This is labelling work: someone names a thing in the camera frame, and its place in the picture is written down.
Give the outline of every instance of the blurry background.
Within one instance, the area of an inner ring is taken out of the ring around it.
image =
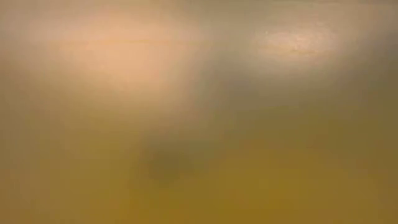
[[[393,1],[1,1],[0,222],[396,223]]]

